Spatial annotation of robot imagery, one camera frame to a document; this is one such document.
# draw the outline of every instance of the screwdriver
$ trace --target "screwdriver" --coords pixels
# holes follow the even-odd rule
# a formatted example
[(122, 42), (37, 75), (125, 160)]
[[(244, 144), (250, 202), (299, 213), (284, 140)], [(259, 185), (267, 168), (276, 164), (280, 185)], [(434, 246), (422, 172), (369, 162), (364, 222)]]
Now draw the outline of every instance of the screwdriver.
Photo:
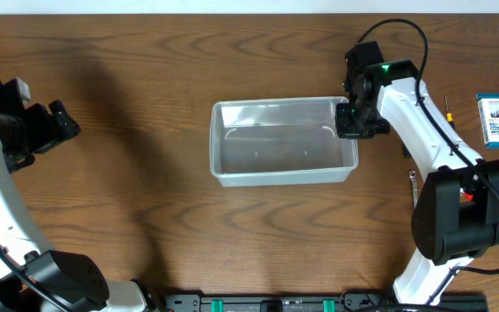
[(444, 99), (446, 100), (446, 120), (450, 124), (451, 128), (456, 130), (456, 125), (454, 125), (454, 119), (451, 117), (450, 113), (450, 105), (448, 105), (448, 97), (445, 96)]

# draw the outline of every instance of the plastic container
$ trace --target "plastic container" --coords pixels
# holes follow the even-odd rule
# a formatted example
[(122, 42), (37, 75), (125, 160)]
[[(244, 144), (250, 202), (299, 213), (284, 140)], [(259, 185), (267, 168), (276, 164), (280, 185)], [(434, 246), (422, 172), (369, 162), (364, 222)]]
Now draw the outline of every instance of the plastic container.
[(211, 172), (222, 186), (342, 182), (356, 140), (336, 134), (344, 97), (221, 101), (211, 116)]

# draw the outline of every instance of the white backdrop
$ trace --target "white backdrop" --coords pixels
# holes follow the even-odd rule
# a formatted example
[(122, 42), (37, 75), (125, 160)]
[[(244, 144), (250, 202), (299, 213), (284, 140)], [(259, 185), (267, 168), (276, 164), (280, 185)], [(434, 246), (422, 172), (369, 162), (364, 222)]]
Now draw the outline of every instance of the white backdrop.
[(0, 0), (0, 14), (499, 13), (499, 0)]

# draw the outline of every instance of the wrench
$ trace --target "wrench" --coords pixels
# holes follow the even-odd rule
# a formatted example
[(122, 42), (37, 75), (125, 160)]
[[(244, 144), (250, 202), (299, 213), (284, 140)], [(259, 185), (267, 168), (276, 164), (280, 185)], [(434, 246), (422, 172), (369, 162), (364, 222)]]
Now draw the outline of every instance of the wrench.
[(413, 209), (417, 206), (417, 201), (419, 200), (419, 194), (417, 190), (417, 179), (415, 179), (415, 171), (409, 171), (409, 180), (412, 182), (412, 195), (413, 195)]

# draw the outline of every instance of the tabletop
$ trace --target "tabletop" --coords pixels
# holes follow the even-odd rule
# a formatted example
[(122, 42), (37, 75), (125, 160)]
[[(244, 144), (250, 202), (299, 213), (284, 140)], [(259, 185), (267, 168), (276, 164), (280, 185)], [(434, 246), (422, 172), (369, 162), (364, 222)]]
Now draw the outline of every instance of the tabletop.
[[(205, 294), (339, 294), (386, 289), (407, 265), (412, 194), (398, 135), (359, 141), (341, 184), (223, 188), (211, 175), (218, 101), (344, 95), (344, 54), (387, 17), (429, 38), (424, 81), (485, 159), (477, 93), (499, 93), (499, 16), (0, 16), (0, 77), (34, 102), (63, 104), (81, 134), (12, 175), (58, 250), (91, 257), (108, 279)], [(418, 65), (406, 25), (371, 34), (387, 60)], [(499, 267), (499, 245), (473, 262)], [(462, 272), (451, 291), (499, 276)]]

